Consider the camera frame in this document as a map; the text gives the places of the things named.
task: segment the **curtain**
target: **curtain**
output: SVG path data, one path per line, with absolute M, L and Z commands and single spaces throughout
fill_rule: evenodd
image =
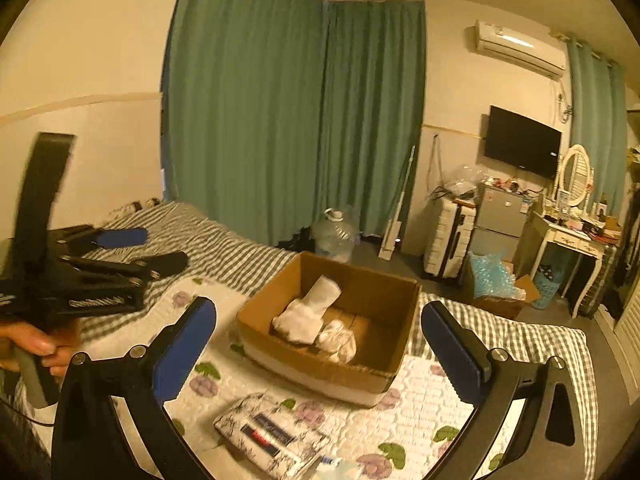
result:
M 171 198 L 274 244 L 314 218 L 323 0 L 178 0 Z
M 620 213 L 625 188 L 626 106 L 623 70 L 597 59 L 588 45 L 569 42 L 574 117 L 571 143 L 587 150 L 594 168 L 594 202 L 605 193 L 609 214 Z
M 329 2 L 316 216 L 353 207 L 366 234 L 384 234 L 422 123 L 423 2 Z

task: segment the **white air conditioner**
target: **white air conditioner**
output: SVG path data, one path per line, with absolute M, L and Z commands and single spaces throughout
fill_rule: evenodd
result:
M 566 70 L 566 56 L 561 49 L 508 28 L 476 22 L 476 52 L 497 57 L 560 79 Z

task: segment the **vanity table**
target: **vanity table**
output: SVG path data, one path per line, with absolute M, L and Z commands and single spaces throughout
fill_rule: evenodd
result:
M 518 250 L 516 252 L 516 276 L 529 273 L 531 279 L 535 276 L 540 266 L 540 261 L 545 253 L 548 244 L 557 244 L 565 249 L 569 249 L 578 254 L 577 262 L 574 265 L 569 279 L 562 290 L 562 297 L 574 281 L 576 272 L 582 259 L 585 256 L 595 259 L 593 271 L 582 288 L 577 301 L 572 307 L 572 317 L 576 317 L 578 308 L 587 292 L 595 282 L 600 269 L 607 246 L 596 240 L 592 240 L 587 234 L 573 229 L 560 226 L 545 219 L 545 216 L 555 218 L 568 218 L 569 209 L 575 211 L 580 204 L 584 204 L 580 216 L 584 218 L 585 211 L 590 201 L 591 186 L 593 183 L 593 169 L 591 168 L 589 156 L 585 149 L 574 144 L 567 151 L 566 156 L 560 163 L 558 175 L 554 183 L 552 198 L 562 196 L 562 200 L 553 202 L 544 200 L 539 211 L 531 211 L 527 224 L 525 225 Z

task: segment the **black label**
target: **black label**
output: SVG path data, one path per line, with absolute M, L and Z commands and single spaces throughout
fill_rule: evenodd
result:
M 289 433 L 263 413 L 254 416 L 254 420 L 283 446 L 288 446 L 293 441 L 293 437 Z
M 261 450 L 267 453 L 269 456 L 275 457 L 280 450 L 271 444 L 264 436 L 260 434 L 258 430 L 254 430 L 248 424 L 245 424 L 241 430 L 246 436 L 248 436 L 253 442 L 255 442 Z

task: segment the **hand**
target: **hand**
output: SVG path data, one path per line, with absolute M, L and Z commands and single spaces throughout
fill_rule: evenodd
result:
M 51 375 L 63 377 L 80 345 L 78 320 L 53 330 L 49 335 L 23 321 L 0 322 L 0 368 L 18 372 L 20 368 L 13 356 L 12 342 L 42 356 L 42 365 L 49 368 Z

